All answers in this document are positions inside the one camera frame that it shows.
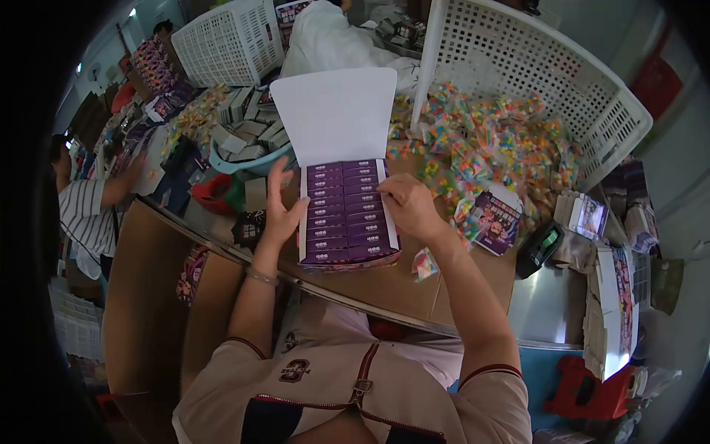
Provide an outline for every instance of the white plastic crate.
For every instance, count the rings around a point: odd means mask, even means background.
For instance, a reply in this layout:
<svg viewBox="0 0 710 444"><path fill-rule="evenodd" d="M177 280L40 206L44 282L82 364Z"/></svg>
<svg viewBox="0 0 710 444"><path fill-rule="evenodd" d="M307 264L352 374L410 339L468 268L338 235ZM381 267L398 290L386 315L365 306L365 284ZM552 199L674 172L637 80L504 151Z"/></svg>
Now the white plastic crate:
<svg viewBox="0 0 710 444"><path fill-rule="evenodd" d="M583 193L649 132L653 119L623 81L541 21L489 0L434 0L427 25L412 130L432 83L462 92L544 99L580 143Z"/></svg>
<svg viewBox="0 0 710 444"><path fill-rule="evenodd" d="M175 32L172 42L196 87L258 85L283 64L272 0L236 0L218 6Z"/></svg>

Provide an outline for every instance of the cardboard sheet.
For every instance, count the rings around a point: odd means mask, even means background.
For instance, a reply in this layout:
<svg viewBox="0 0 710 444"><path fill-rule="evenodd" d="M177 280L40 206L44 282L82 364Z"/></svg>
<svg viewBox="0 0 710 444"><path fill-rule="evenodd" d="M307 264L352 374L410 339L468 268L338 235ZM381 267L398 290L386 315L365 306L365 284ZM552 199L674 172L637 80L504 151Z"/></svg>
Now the cardboard sheet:
<svg viewBox="0 0 710 444"><path fill-rule="evenodd" d="M397 72L386 67L315 72L274 81L271 95L298 165L385 158L396 86Z"/></svg>
<svg viewBox="0 0 710 444"><path fill-rule="evenodd" d="M409 159L388 160L390 175L410 173L415 175L422 166L422 156ZM299 180L292 180L291 186L282 192L284 206L291 208L299 193ZM437 210L443 216L445 205L436 200ZM381 269L352 271L325 275L305 273L298 265L298 248L295 236L289 239L281 251L279 269L304 282L325 288L348 298L390 310L401 315L453 326L449 296L441 275L414 282L411 273L414 256L424 244L400 232L402 255L395 266ZM491 285L493 292L507 312L515 279L516 249L509 249L503 256L495 257L483 248L475 248L471 256Z"/></svg>

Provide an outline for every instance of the red stool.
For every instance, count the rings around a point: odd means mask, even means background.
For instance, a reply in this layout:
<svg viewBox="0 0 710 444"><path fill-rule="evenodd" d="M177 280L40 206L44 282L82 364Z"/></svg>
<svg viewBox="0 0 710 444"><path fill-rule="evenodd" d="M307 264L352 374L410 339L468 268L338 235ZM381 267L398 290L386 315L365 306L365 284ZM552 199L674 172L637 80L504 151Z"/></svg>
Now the red stool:
<svg viewBox="0 0 710 444"><path fill-rule="evenodd" d="M557 362L562 380L546 412L565 418L615 419L627 412L626 390L637 367L627 365L604 383L599 381L578 356L563 356Z"/></svg>

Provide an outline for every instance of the white cloth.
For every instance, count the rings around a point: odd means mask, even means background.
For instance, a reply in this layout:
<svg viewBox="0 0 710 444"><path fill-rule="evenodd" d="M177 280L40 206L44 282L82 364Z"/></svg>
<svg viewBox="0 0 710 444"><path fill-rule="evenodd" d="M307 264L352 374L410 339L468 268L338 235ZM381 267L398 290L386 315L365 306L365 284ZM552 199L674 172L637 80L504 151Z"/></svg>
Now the white cloth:
<svg viewBox="0 0 710 444"><path fill-rule="evenodd" d="M293 24L282 77L355 67L397 70L397 92L413 94L420 61L376 48L371 34L351 26L342 10L328 0L314 1Z"/></svg>

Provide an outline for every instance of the small purple box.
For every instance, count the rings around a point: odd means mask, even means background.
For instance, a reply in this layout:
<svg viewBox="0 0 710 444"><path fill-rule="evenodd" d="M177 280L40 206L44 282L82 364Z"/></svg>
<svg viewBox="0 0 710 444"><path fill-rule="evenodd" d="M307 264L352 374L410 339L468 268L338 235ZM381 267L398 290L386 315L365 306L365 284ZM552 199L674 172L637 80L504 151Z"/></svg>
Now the small purple box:
<svg viewBox="0 0 710 444"><path fill-rule="evenodd" d="M306 173L318 173L319 171L333 171L341 170L343 168L342 162L324 163L323 165L313 165L306 168Z"/></svg>
<svg viewBox="0 0 710 444"><path fill-rule="evenodd" d="M343 178L333 178L333 179L321 179L315 182L309 182L307 187L308 190L317 190L319 188L333 188L343 185Z"/></svg>
<svg viewBox="0 0 710 444"><path fill-rule="evenodd" d="M331 262L345 262L350 259L348 249L310 251L306 253L301 264L326 264Z"/></svg>
<svg viewBox="0 0 710 444"><path fill-rule="evenodd" d="M398 250L390 248L387 245L361 245L359 247L348 248L348 256L351 261L361 261L363 259L396 253L397 251Z"/></svg>
<svg viewBox="0 0 710 444"><path fill-rule="evenodd" d="M380 202L382 195L380 193L355 194L345 196L345 205L353 205L364 202Z"/></svg>
<svg viewBox="0 0 710 444"><path fill-rule="evenodd" d="M306 253L318 250L334 250L347 248L349 245L347 237L334 237L332 239L317 239L306 242Z"/></svg>
<svg viewBox="0 0 710 444"><path fill-rule="evenodd" d="M360 234L382 233L387 232L387 224L385 222L374 222L372 224L355 224L348 225L348 237L359 236Z"/></svg>
<svg viewBox="0 0 710 444"><path fill-rule="evenodd" d="M387 233L370 233L360 234L358 236L348 236L348 247L359 247L361 245L379 245L386 244L389 239Z"/></svg>
<svg viewBox="0 0 710 444"><path fill-rule="evenodd" d="M377 190L377 183L371 185L350 185L345 187L345 194L374 193Z"/></svg>
<svg viewBox="0 0 710 444"><path fill-rule="evenodd" d="M343 170L344 178L353 178L358 175L377 175L377 168L367 167L367 168L350 168L349 170Z"/></svg>
<svg viewBox="0 0 710 444"><path fill-rule="evenodd" d="M345 216L343 216L343 215L325 216L325 217L318 217L316 219L309 219L306 222L306 229L336 227L337 225L344 225L344 224L345 224Z"/></svg>
<svg viewBox="0 0 710 444"><path fill-rule="evenodd" d="M327 227L327 228L317 228L309 229L306 231L305 241L312 241L314 239L330 239L332 237L344 237L348 234L345 225L340 225L339 227Z"/></svg>
<svg viewBox="0 0 710 444"><path fill-rule="evenodd" d="M346 215L356 215L359 212L382 211L382 202L354 203L345 207Z"/></svg>
<svg viewBox="0 0 710 444"><path fill-rule="evenodd" d="M345 186L348 185L363 185L363 184L368 184L371 183L373 185L377 185L380 183L379 179L377 179L376 175L362 175L358 176L355 178L345 178L343 179L343 184Z"/></svg>
<svg viewBox="0 0 710 444"><path fill-rule="evenodd" d="M345 205L333 205L331 207L318 207L308 210L308 219L324 216L335 216L345 214Z"/></svg>
<svg viewBox="0 0 710 444"><path fill-rule="evenodd" d="M332 197L324 197L322 199L311 199L311 201L308 203L308 208L318 208L318 207L329 207L331 205L342 205L343 203L343 196L338 195L338 196L332 196Z"/></svg>
<svg viewBox="0 0 710 444"><path fill-rule="evenodd" d="M353 224L365 224L372 222L385 222L385 212L375 211L375 212L361 212L356 215L347 215L346 220L348 225Z"/></svg>
<svg viewBox="0 0 710 444"><path fill-rule="evenodd" d="M352 161L352 162L343 162L342 163L342 168L344 169L350 169L350 168L366 168L366 167L371 167L377 169L377 162L375 159L371 159L369 161Z"/></svg>
<svg viewBox="0 0 710 444"><path fill-rule="evenodd" d="M311 199L321 197L333 197L343 194L343 187L321 188L319 190L308 190L308 197Z"/></svg>
<svg viewBox="0 0 710 444"><path fill-rule="evenodd" d="M315 182L323 179L333 179L342 177L342 170L319 171L317 173L308 173L306 179L308 182Z"/></svg>

